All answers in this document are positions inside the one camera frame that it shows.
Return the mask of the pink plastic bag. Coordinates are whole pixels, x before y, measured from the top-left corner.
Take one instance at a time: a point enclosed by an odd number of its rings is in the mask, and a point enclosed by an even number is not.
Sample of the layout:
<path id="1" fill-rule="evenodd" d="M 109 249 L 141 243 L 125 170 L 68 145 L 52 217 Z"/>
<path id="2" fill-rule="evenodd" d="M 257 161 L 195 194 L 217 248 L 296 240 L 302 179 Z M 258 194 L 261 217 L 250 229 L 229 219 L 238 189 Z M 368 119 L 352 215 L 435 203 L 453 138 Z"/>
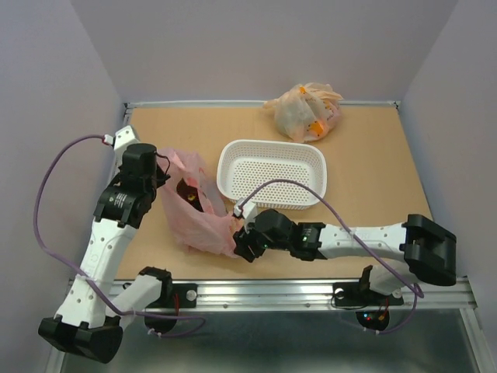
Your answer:
<path id="1" fill-rule="evenodd" d="M 235 258 L 233 235 L 240 224 L 225 206 L 213 174 L 197 152 L 174 148 L 158 150 L 158 164 L 170 179 L 158 189 L 169 230 L 178 244 L 190 249 Z M 198 189 L 203 212 L 185 202 L 177 193 L 178 182 L 184 179 Z"/>

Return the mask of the dark red plum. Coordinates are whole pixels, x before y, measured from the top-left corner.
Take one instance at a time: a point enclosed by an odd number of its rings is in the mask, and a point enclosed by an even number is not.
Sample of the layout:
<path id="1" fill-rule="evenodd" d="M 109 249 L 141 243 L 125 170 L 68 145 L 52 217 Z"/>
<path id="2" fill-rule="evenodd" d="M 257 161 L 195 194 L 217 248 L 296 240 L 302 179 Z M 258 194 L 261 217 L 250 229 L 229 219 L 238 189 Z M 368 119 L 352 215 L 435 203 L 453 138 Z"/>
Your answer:
<path id="1" fill-rule="evenodd" d="M 184 179 L 181 179 L 176 186 L 176 193 L 194 209 L 203 212 L 196 187 L 189 186 Z"/>

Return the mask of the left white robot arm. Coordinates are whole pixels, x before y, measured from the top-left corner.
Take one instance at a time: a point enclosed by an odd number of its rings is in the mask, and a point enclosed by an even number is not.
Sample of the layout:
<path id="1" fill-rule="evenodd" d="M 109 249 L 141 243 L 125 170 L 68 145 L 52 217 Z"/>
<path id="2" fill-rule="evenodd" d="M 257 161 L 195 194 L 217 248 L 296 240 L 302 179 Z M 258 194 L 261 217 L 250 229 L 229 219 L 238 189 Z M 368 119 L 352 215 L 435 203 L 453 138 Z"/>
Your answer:
<path id="1" fill-rule="evenodd" d="M 123 254 L 168 179 L 158 167 L 154 145 L 128 145 L 121 160 L 97 202 L 89 244 L 69 294 L 38 328 L 58 350 L 104 364 L 116 355 L 133 318 L 152 303 L 167 305 L 173 290 L 170 272 L 145 267 L 130 287 L 109 300 Z"/>

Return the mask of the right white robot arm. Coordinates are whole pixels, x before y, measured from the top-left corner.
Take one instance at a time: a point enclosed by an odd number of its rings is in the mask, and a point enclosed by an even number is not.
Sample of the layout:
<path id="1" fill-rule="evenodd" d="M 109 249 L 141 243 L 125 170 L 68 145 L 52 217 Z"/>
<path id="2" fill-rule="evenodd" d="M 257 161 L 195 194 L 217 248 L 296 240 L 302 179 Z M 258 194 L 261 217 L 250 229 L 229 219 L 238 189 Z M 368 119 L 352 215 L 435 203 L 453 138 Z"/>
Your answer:
<path id="1" fill-rule="evenodd" d="M 403 287 L 422 282 L 451 287 L 457 282 L 455 234 L 421 214 L 403 223 L 381 227 L 294 223 L 269 209 L 252 213 L 234 235 L 235 254 L 253 262 L 268 249 L 287 251 L 303 261 L 371 256 L 377 265 L 366 267 L 356 294 L 375 303 Z"/>

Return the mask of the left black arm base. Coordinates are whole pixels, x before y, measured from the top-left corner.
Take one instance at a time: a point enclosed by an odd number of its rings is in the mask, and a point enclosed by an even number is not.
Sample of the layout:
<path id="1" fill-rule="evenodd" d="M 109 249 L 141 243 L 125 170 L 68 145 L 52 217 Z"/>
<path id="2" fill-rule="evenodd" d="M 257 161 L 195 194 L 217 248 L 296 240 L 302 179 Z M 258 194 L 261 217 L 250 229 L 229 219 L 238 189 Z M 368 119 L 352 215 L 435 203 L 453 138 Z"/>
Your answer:
<path id="1" fill-rule="evenodd" d="M 147 308 L 152 309 L 194 309 L 198 294 L 198 284 L 178 283 L 160 284 L 158 298 Z"/>

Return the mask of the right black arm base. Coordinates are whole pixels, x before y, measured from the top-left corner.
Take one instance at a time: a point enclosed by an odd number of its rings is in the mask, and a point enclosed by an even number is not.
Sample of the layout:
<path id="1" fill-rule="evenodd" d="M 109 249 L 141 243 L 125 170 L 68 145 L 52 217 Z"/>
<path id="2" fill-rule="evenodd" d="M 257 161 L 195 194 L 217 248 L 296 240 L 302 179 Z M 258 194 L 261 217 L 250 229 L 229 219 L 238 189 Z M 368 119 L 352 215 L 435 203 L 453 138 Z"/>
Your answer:
<path id="1" fill-rule="evenodd" d="M 403 297 L 382 295 L 359 285 L 358 282 L 337 282 L 334 283 L 333 290 L 331 304 L 338 309 L 404 305 Z"/>

